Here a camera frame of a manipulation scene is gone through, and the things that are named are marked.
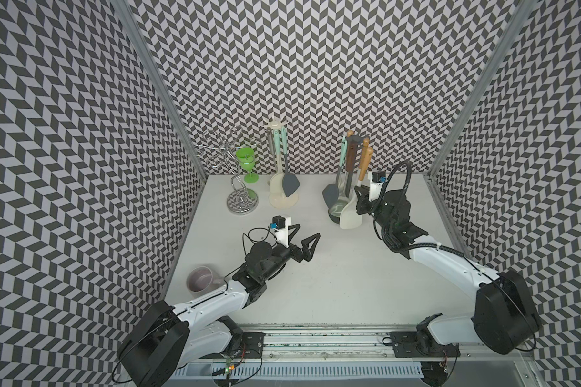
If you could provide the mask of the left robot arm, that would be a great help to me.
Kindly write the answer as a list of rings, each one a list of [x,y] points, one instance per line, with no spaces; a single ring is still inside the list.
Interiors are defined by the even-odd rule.
[[[267,230],[274,243],[253,243],[243,263],[219,287],[188,302],[170,305],[161,300],[150,306],[116,352],[118,366],[128,375],[125,382],[162,386],[180,365],[237,351],[244,332],[230,314],[255,303],[288,261],[309,262],[315,255],[320,234],[295,245],[299,230],[288,218],[274,218]]]

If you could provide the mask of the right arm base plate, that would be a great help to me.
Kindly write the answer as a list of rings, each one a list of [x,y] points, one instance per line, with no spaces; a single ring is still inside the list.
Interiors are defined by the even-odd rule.
[[[437,343],[429,332],[390,332],[390,343],[396,358],[456,358],[461,355],[457,345]]]

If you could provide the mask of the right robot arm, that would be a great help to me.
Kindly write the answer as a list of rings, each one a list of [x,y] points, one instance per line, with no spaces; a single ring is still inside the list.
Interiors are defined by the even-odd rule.
[[[357,186],[354,192],[358,214],[374,219],[380,239],[390,251],[432,269],[471,300],[470,313],[438,312],[417,324],[423,352],[456,343],[481,343],[508,355],[527,340],[537,339],[542,321],[521,274],[474,263],[464,253],[437,242],[411,221],[403,190],[387,191],[380,198],[371,198],[366,186]]]

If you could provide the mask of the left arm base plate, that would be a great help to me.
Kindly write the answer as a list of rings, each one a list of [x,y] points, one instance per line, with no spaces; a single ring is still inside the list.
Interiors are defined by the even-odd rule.
[[[234,335],[220,355],[239,360],[241,358],[259,360],[264,349],[265,337],[264,332],[244,332],[241,335]]]

